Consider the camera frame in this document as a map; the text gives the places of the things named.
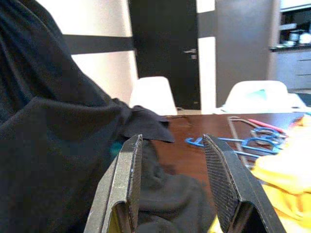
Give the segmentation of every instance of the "black stripe on wall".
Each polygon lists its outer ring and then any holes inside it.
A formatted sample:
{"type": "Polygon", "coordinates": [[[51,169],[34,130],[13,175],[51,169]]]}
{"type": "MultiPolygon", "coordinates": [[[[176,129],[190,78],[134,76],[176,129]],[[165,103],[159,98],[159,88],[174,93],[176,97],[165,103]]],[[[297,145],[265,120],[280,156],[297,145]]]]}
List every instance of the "black stripe on wall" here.
{"type": "Polygon", "coordinates": [[[216,36],[216,11],[198,13],[199,38],[216,36]]]}
{"type": "Polygon", "coordinates": [[[132,37],[64,35],[64,39],[72,55],[134,49],[132,37]]]}

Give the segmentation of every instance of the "white wall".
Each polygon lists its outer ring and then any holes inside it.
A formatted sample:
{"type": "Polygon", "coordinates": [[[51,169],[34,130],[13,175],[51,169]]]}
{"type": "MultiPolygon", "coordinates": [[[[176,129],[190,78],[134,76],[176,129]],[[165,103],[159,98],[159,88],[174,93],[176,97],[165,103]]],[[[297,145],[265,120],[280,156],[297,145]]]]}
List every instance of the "white wall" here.
{"type": "MultiPolygon", "coordinates": [[[[131,37],[127,0],[37,0],[63,34],[131,37]]],[[[138,78],[133,51],[72,56],[80,69],[113,98],[129,103],[138,78]]]]}
{"type": "MultiPolygon", "coordinates": [[[[215,11],[215,0],[197,0],[197,13],[215,11]]],[[[212,114],[216,108],[216,38],[199,38],[201,113],[212,114]]]]}

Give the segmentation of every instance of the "black door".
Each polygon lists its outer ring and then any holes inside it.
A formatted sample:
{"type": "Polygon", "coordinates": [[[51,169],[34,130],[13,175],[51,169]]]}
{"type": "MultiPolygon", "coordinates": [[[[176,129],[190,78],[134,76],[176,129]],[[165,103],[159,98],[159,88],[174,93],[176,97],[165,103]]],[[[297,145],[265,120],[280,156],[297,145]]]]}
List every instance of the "black door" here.
{"type": "Polygon", "coordinates": [[[200,109],[196,0],[131,0],[130,10],[138,76],[168,78],[177,107],[200,109]]]}

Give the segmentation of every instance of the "dark wood tabletop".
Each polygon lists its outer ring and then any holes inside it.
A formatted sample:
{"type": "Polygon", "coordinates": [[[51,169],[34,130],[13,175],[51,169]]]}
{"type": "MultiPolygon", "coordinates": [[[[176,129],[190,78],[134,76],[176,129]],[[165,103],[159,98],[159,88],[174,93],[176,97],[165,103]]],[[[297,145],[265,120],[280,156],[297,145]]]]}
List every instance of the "dark wood tabletop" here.
{"type": "MultiPolygon", "coordinates": [[[[207,197],[212,200],[205,155],[201,148],[189,145],[185,142],[188,137],[201,137],[204,133],[216,137],[232,138],[227,122],[231,115],[197,115],[197,116],[173,116],[169,117],[170,130],[175,137],[174,143],[154,141],[159,155],[159,161],[165,171],[170,174],[185,174],[199,180],[207,191],[207,197]]],[[[244,119],[256,119],[282,129],[288,126],[303,114],[251,114],[233,115],[244,119]]],[[[239,138],[250,137],[250,126],[236,122],[235,128],[239,138]]]]}

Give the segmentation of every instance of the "yellow cloth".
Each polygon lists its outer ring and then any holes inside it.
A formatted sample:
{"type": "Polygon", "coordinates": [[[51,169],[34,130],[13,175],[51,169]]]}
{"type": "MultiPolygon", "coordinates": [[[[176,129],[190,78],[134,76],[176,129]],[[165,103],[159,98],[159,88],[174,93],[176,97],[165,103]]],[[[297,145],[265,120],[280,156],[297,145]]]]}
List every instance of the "yellow cloth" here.
{"type": "MultiPolygon", "coordinates": [[[[311,233],[311,116],[289,131],[284,150],[256,160],[252,173],[288,233],[311,233]]],[[[222,233],[217,217],[208,233],[222,233]]]]}

